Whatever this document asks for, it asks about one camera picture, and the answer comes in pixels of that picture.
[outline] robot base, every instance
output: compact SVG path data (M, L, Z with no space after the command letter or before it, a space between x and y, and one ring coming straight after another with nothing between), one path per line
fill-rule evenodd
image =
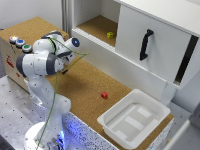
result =
M37 149L38 143L37 143L37 141L35 141L35 137L38 134L38 132L40 131L40 129L43 127L44 124L45 124L45 122L40 122L38 124L35 124L26 132L25 137L24 137L24 150L36 150ZM65 140L65 148L64 149L67 149L68 144L69 144L69 140ZM47 146L47 144L44 146L41 146L41 147L38 147L37 150L49 150L49 147ZM55 146L52 146L50 148L50 150L57 150L57 148Z

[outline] black handle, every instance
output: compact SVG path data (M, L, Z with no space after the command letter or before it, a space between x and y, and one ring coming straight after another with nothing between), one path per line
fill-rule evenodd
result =
M148 55L145 52L146 52L147 44L148 44L148 37L151 36L152 34L153 34L153 31L148 29L147 33L145 34L145 36L143 38L142 48L141 48L141 52L140 52L140 60L141 61L148 57Z

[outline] cabinet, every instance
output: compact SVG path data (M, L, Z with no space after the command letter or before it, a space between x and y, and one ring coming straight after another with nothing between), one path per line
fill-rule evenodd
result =
M73 0L72 36L77 38L83 36L85 40L101 46L102 52L110 50L113 55L120 55L123 59L131 61L147 74L154 75L158 80L181 89L200 70L197 65L200 63L200 59L197 58L200 53L200 30L197 27L200 23L196 23L195 19L190 17L200 13L200 9L187 2L183 2L183 7L177 11L175 8L178 6L179 3L172 0L167 2L85 0L84 3ZM113 24L106 20L98 21L98 16L113 21ZM114 28L116 34L115 41L112 42L106 39L106 32ZM148 38L145 52L148 57L141 61L143 38L148 29L154 34ZM85 47L92 47L90 42L83 43L88 45L83 45L80 51L84 51ZM102 63L97 64L96 67L103 68Z

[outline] shelf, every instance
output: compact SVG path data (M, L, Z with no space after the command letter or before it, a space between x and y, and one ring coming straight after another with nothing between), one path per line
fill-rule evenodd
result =
M100 15L98 17L95 17L94 19L78 25L77 27L115 47L118 23ZM107 38L108 32L114 33L113 39Z

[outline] cork countertop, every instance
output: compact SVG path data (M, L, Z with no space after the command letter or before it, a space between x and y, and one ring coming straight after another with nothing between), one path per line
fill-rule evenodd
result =
M43 19L36 17L1 31L0 37L9 42L9 37L16 34L24 39L27 44L32 45L44 34L53 30L60 31L63 36L68 35ZM47 79L54 87L56 77L48 76ZM103 91L108 93L107 99L101 98ZM62 75L59 72L58 75L57 93L71 100L72 108L70 111L120 150L123 150L123 148L104 133L102 126L97 122L97 118L129 92L131 92L131 89L84 60L80 60L67 74ZM172 119L173 115L167 116L136 150L146 149Z

